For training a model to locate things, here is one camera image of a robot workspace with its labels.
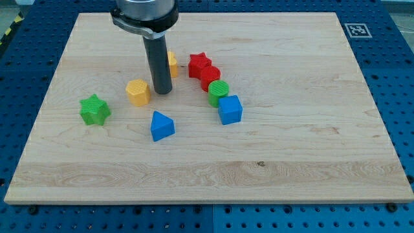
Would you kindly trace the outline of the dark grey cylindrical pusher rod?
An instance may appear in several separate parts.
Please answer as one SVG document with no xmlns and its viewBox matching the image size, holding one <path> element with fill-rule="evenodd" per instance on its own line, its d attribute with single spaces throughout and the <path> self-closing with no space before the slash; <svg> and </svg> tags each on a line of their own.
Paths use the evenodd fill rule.
<svg viewBox="0 0 414 233">
<path fill-rule="evenodd" d="M 165 36 L 143 40 L 154 90 L 158 94 L 168 94 L 172 90 L 172 81 Z"/>
</svg>

